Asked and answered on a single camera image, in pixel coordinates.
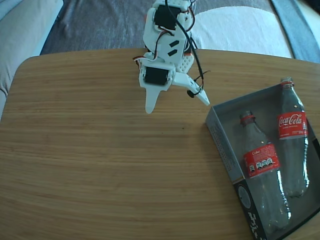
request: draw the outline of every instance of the empty plastic bottle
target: empty plastic bottle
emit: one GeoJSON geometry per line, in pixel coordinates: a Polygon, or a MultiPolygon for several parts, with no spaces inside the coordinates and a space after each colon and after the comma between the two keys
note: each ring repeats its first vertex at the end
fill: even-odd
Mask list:
{"type": "Polygon", "coordinates": [[[240,115],[243,126],[244,161],[250,190],[267,234],[284,229],[291,211],[282,186],[280,163],[275,146],[258,127],[251,111],[240,115]]]}
{"type": "Polygon", "coordinates": [[[306,192],[310,183],[307,172],[307,118],[304,105],[294,90],[292,78],[283,78],[281,85],[282,112],[277,120],[283,150],[283,188],[288,197],[299,197],[306,192]]]}

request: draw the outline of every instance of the open box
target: open box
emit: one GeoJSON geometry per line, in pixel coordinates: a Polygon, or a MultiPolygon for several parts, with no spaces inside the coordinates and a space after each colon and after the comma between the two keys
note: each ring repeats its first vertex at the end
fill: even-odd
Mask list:
{"type": "Polygon", "coordinates": [[[240,124],[239,115],[247,110],[253,112],[256,123],[274,143],[281,163],[283,151],[279,147],[277,121],[277,116],[281,113],[281,95],[282,87],[280,85],[269,87],[215,105],[206,118],[206,125],[241,202],[255,240],[281,240],[320,211],[320,146],[309,122],[307,170],[310,185],[303,196],[287,198],[292,214],[290,224],[283,230],[270,235],[266,234],[253,200],[251,191],[254,190],[255,186],[252,179],[248,177],[243,160],[243,127],[240,124]]]}

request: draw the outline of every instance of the wood grain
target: wood grain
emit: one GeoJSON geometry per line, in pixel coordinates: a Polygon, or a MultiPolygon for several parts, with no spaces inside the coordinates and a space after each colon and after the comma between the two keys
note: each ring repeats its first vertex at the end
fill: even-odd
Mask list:
{"type": "MultiPolygon", "coordinates": [[[[0,124],[1,240],[250,240],[204,125],[209,108],[172,86],[144,110],[143,49],[33,57],[0,124]]],[[[215,105],[292,76],[320,135],[320,65],[199,51],[215,105]]],[[[197,77],[197,67],[190,75],[197,77]]],[[[290,240],[320,238],[317,215],[290,240]]]]}

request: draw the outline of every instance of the red bottle label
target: red bottle label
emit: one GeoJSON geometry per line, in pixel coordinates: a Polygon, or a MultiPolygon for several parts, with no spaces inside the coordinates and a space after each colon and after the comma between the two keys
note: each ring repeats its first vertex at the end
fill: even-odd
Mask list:
{"type": "Polygon", "coordinates": [[[279,139],[308,136],[307,118],[304,111],[293,111],[278,117],[279,139]]]}
{"type": "Polygon", "coordinates": [[[275,146],[271,143],[247,152],[243,157],[250,178],[280,167],[275,146]]]}

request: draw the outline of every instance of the robotic arm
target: robotic arm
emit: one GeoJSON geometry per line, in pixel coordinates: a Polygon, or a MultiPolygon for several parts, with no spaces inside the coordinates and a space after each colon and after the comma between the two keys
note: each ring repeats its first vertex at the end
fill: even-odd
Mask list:
{"type": "Polygon", "coordinates": [[[161,91],[171,85],[185,87],[188,95],[205,105],[210,101],[203,86],[188,76],[194,63],[191,42],[177,21],[191,37],[195,16],[186,0],[156,0],[146,17],[143,41],[149,52],[135,57],[139,66],[139,83],[146,90],[145,111],[151,114],[161,91]]]}

